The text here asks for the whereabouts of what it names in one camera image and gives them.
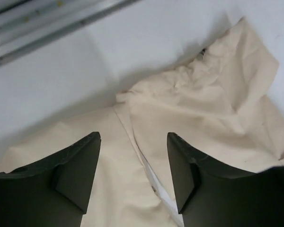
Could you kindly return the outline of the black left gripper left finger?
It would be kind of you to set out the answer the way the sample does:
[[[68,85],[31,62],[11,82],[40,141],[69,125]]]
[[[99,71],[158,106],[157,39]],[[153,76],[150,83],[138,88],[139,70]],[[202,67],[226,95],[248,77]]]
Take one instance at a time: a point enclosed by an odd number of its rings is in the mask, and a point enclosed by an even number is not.
[[[0,227],[78,227],[87,213],[101,137],[0,172]]]

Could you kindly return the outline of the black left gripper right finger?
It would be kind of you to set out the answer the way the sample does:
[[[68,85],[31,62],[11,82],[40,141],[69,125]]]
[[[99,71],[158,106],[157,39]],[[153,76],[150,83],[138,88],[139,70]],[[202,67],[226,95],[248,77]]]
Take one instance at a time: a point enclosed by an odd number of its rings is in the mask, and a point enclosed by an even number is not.
[[[284,166],[252,173],[167,135],[177,209],[186,227],[284,227]]]

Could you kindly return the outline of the beige trousers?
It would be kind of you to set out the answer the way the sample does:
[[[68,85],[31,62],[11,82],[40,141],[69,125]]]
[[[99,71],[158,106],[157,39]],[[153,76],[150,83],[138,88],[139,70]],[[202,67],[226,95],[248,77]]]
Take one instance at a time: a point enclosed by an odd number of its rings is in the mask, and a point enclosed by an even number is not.
[[[136,83],[116,105],[58,122],[10,147],[0,172],[97,131],[98,165],[83,227],[180,227],[167,137],[233,167],[284,166],[284,117],[267,96],[278,61],[244,18],[194,59]]]

